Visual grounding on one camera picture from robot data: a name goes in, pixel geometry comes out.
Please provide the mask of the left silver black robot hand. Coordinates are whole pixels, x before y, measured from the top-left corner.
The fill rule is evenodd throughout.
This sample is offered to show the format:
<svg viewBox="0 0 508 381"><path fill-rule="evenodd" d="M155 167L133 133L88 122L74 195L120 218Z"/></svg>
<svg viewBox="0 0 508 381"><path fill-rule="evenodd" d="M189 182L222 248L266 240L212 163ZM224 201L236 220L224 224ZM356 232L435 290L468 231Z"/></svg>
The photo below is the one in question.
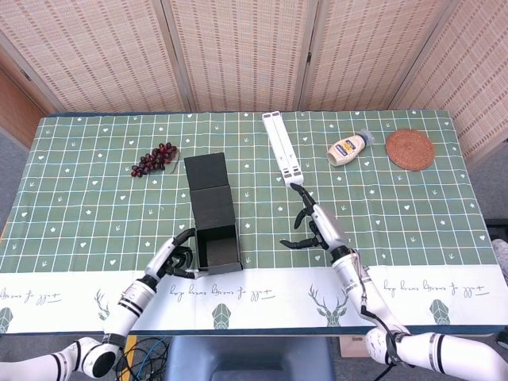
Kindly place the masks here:
<svg viewBox="0 0 508 381"><path fill-rule="evenodd" d="M195 228L186 229L178 236L168 239L145 268L145 276L156 283L165 275L184 279L197 279L198 273L191 270L193 252L184 244L195 236Z"/></svg>

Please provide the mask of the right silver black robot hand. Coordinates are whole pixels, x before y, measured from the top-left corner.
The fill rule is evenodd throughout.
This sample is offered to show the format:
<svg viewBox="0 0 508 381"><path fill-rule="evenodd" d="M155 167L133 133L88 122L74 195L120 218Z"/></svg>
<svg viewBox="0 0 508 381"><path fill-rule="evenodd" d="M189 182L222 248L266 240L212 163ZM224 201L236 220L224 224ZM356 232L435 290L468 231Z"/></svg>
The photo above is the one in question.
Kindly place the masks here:
<svg viewBox="0 0 508 381"><path fill-rule="evenodd" d="M292 250L320 246L332 256L332 263L343 256L349 255L351 249L335 216L316 203L305 187L297 183L291 183L291 189L298 192L304 205L295 219L294 228L297 229L304 218L309 217L309 228L313 236L298 242L282 239L280 243Z"/></svg>

